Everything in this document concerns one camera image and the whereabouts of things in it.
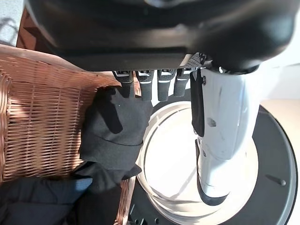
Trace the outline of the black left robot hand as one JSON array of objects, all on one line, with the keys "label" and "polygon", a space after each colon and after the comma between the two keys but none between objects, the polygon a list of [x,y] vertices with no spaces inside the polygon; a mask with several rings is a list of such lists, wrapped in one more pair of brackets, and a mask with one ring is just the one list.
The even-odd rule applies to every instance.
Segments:
[{"label": "black left robot hand", "polygon": [[164,82],[199,54],[191,73],[204,203],[229,195],[260,104],[258,68],[290,43],[297,0],[27,0],[51,51],[87,71],[156,70]]}]

